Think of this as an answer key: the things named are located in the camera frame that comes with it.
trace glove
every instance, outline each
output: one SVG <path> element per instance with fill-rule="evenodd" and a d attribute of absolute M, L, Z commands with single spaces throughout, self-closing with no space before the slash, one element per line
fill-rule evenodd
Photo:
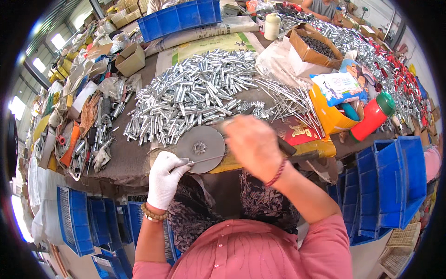
<path fill-rule="evenodd" d="M 177 191 L 180 178 L 190 166 L 188 158 L 178 158 L 175 154 L 161 151 L 153 163 L 149 174 L 149 205 L 167 210 Z"/>
<path fill-rule="evenodd" d="M 82 131 L 81 137 L 84 137 L 88 130 L 93 126 L 96 121 L 98 113 L 98 102 L 101 97 L 101 93 L 96 93 L 90 101 L 85 102 L 82 107 L 81 125 L 79 129 Z"/>

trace beaded bracelet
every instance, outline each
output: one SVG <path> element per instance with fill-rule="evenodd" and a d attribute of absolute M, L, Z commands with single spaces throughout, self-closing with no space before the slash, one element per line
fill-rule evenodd
<path fill-rule="evenodd" d="M 163 221 L 164 219 L 167 218 L 167 216 L 169 216 L 169 211 L 167 211 L 167 210 L 166 210 L 166 212 L 164 212 L 163 215 L 157 215 L 157 214 L 151 212 L 150 210 L 147 209 L 145 203 L 141 204 L 141 210 L 142 210 L 142 212 L 144 212 L 144 215 L 147 217 L 147 219 L 154 221 L 154 222 Z"/>
<path fill-rule="evenodd" d="M 280 175 L 283 172 L 283 169 L 285 168 L 285 164 L 286 164 L 287 159 L 284 158 L 282 160 L 282 163 L 279 166 L 279 170 L 277 171 L 276 175 L 273 177 L 273 179 L 271 179 L 269 182 L 265 183 L 265 187 L 270 187 L 272 186 L 274 183 L 276 183 L 276 181 L 279 179 Z"/>

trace white plastic bottle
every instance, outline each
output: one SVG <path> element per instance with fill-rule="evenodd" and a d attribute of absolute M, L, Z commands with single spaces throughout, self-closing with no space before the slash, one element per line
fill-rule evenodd
<path fill-rule="evenodd" d="M 266 16 L 265 20 L 265 39 L 274 41 L 280 31 L 280 17 L 275 13 Z"/>

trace white work glove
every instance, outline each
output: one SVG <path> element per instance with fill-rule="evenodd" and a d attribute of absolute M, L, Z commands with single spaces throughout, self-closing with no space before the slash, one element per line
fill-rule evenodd
<path fill-rule="evenodd" d="M 180 178 L 190 170 L 188 158 L 178 158 L 175 154 L 161 151 L 153 163 L 149 174 L 149 205 L 167 210 L 177 191 Z"/>

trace hand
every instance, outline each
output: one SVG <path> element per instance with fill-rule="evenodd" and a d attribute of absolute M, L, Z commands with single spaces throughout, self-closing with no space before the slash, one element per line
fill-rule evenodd
<path fill-rule="evenodd" d="M 331 23 L 331 18 L 329 18 L 329 17 L 326 17 L 326 16 L 321 16 L 321 17 L 320 17 L 319 19 L 320 19 L 320 20 L 322 20 L 322 21 L 325 21 L 325 22 Z"/>
<path fill-rule="evenodd" d="M 274 130 L 253 116 L 243 115 L 234 117 L 223 128 L 237 161 L 263 182 L 273 179 L 283 159 Z"/>
<path fill-rule="evenodd" d="M 81 137 L 84 137 L 88 130 L 93 126 L 96 121 L 97 112 L 98 112 L 98 102 L 101 97 L 101 93 L 96 93 L 90 101 L 86 101 L 84 106 L 82 107 L 82 115 L 81 115 L 81 125 L 79 129 L 81 130 Z"/>
<path fill-rule="evenodd" d="M 180 178 L 190 170 L 187 163 L 188 158 L 178 158 L 167 151 L 159 153 L 149 174 L 149 205 L 163 210 L 168 208 Z"/>

